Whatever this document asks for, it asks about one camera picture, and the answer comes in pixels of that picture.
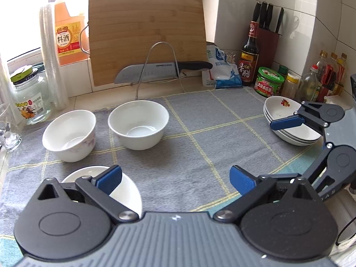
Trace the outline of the white plate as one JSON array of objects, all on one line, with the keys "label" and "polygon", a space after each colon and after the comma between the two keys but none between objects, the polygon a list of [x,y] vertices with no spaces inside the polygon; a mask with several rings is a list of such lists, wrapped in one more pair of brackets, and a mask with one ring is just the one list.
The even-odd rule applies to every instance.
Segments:
[{"label": "white plate", "polygon": [[[267,118],[267,122],[271,123],[274,119],[285,118],[293,114],[293,110],[288,111],[272,111],[269,112],[266,108],[264,108],[264,115]],[[280,129],[280,130],[273,130],[279,138],[288,142],[289,144],[295,146],[307,146],[315,144],[320,138],[321,135],[311,129],[310,127],[305,126],[302,124],[299,127],[288,128],[288,129]]]},{"label": "white plate", "polygon": [[[269,97],[264,103],[264,111],[269,121],[291,116],[300,107],[300,103],[282,96]],[[316,142],[321,137],[319,133],[304,124],[294,128],[280,129],[279,132],[291,139],[308,143]]]},{"label": "white plate", "polygon": [[319,133],[305,125],[288,129],[273,130],[273,133],[283,141],[295,146],[312,145],[321,138]]}]

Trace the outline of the white floral bowl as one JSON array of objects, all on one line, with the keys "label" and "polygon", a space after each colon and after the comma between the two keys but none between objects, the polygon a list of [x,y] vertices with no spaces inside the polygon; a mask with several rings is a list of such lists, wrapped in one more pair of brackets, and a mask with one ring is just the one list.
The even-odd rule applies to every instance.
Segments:
[{"label": "white floral bowl", "polygon": [[[62,183],[73,183],[83,175],[96,177],[108,168],[108,166],[88,166],[69,174]],[[142,217],[141,194],[135,183],[125,173],[123,173],[120,184],[112,191],[110,197],[136,212],[140,218]]]},{"label": "white floral bowl", "polygon": [[63,162],[78,162],[96,144],[96,116],[88,110],[73,110],[54,119],[42,136],[43,146]]}]

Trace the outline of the plain white bowl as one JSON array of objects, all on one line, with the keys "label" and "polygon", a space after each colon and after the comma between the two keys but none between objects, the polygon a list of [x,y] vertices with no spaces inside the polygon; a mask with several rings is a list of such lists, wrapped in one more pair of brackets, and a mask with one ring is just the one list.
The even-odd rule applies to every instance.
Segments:
[{"label": "plain white bowl", "polygon": [[163,137],[170,115],[161,104],[136,100],[124,103],[111,111],[108,126],[121,146],[142,151],[157,145]]}]

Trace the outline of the white plate back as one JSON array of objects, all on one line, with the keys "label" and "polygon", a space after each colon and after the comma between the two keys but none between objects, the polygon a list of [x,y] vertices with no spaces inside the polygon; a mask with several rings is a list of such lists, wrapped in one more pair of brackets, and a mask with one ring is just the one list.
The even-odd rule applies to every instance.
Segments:
[{"label": "white plate back", "polygon": [[288,129],[273,130],[273,133],[283,141],[295,146],[312,145],[321,138],[319,133],[305,125]]}]

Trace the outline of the yellow lid spice jar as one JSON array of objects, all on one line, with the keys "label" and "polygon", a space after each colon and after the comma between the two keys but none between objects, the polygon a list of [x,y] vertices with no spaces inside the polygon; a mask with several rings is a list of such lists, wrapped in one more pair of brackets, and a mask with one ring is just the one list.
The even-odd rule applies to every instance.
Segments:
[{"label": "yellow lid spice jar", "polygon": [[282,87],[281,95],[290,99],[294,99],[299,84],[299,76],[294,74],[287,74],[286,80]]}]

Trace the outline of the clear glass bottle red cap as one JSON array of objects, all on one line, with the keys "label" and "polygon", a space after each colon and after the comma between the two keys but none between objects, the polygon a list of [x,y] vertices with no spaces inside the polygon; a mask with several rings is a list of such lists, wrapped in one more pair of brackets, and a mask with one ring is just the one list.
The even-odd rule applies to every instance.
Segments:
[{"label": "clear glass bottle red cap", "polygon": [[312,65],[310,71],[301,77],[295,97],[297,102],[312,101],[319,81],[317,78],[318,70],[317,65]]}]

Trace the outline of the green lid mushroom sauce jar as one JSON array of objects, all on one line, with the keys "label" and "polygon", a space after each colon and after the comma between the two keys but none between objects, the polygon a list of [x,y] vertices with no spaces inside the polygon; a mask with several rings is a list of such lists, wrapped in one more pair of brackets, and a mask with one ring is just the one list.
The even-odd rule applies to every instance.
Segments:
[{"label": "green lid mushroom sauce jar", "polygon": [[275,96],[280,91],[284,81],[284,77],[278,72],[261,66],[258,69],[254,90],[266,98]]}]

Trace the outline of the white plastic seasoning box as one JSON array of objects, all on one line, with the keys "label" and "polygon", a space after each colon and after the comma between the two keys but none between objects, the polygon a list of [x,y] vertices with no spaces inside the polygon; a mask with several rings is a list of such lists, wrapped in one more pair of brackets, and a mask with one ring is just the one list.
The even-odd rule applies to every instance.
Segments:
[{"label": "white plastic seasoning box", "polygon": [[325,97],[325,103],[339,105],[344,110],[348,110],[352,108],[352,104],[349,102],[349,100],[340,96]]}]

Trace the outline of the grey checked table mat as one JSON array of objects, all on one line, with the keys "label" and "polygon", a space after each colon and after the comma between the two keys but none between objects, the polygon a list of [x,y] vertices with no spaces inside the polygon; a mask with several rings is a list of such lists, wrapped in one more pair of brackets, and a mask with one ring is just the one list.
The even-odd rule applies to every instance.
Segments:
[{"label": "grey checked table mat", "polygon": [[162,140],[145,151],[124,148],[110,130],[109,108],[95,112],[97,142],[83,160],[65,163],[45,150],[47,123],[24,128],[20,147],[9,156],[1,193],[1,265],[22,254],[14,222],[43,179],[64,179],[88,166],[120,165],[137,185],[143,209],[214,212],[238,197],[229,170],[239,165],[254,175],[303,172],[321,151],[275,135],[264,117],[265,99],[253,89],[205,90],[159,97],[170,115]]}]

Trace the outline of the dark vinegar bottle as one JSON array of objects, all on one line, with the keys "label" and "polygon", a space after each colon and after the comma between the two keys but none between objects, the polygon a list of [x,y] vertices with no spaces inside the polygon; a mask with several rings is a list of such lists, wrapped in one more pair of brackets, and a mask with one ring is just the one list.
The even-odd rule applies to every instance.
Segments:
[{"label": "dark vinegar bottle", "polygon": [[251,85],[254,79],[256,65],[259,56],[259,49],[257,46],[259,23],[251,21],[248,40],[244,47],[242,47],[238,66],[242,84],[245,86]]}]

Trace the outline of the dark red knife block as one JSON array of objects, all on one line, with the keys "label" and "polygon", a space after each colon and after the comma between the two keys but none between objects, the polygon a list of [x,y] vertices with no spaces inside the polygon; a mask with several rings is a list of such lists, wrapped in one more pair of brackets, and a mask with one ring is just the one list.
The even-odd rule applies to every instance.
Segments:
[{"label": "dark red knife block", "polygon": [[259,57],[257,61],[257,71],[261,66],[271,68],[277,44],[279,41],[279,29],[284,17],[284,9],[281,8],[276,23],[276,28],[271,28],[271,20],[273,18],[273,4],[266,2],[257,2],[253,12],[253,22],[256,22],[257,27],[257,46],[259,49]]}]

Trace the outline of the white blue salt bag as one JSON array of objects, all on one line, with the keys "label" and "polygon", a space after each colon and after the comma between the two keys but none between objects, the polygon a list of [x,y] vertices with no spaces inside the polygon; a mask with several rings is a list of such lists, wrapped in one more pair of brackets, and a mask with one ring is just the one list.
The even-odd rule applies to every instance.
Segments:
[{"label": "white blue salt bag", "polygon": [[216,45],[207,46],[207,56],[212,68],[202,71],[202,85],[215,89],[242,87],[237,65],[227,60],[227,55]]}]

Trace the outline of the glass jar with label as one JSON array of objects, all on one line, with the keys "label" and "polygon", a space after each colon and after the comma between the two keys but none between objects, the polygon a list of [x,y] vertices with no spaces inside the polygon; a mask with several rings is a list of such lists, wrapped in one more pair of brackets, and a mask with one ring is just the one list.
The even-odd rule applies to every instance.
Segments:
[{"label": "glass jar with label", "polygon": [[46,120],[51,112],[51,94],[43,63],[25,65],[10,75],[12,99],[28,125]]}]

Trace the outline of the orange cooking wine jug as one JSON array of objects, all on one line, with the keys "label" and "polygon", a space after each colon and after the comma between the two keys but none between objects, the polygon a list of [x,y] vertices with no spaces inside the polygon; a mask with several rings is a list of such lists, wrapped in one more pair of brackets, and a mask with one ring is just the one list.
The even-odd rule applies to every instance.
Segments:
[{"label": "orange cooking wine jug", "polygon": [[80,62],[89,57],[86,0],[55,0],[55,42],[61,66]]}]

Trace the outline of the bamboo cutting board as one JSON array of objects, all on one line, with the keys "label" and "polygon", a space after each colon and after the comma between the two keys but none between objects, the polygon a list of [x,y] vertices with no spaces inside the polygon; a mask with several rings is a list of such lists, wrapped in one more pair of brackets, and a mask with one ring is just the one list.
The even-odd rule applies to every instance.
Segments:
[{"label": "bamboo cutting board", "polygon": [[206,61],[202,0],[89,0],[95,87],[129,65]]}]

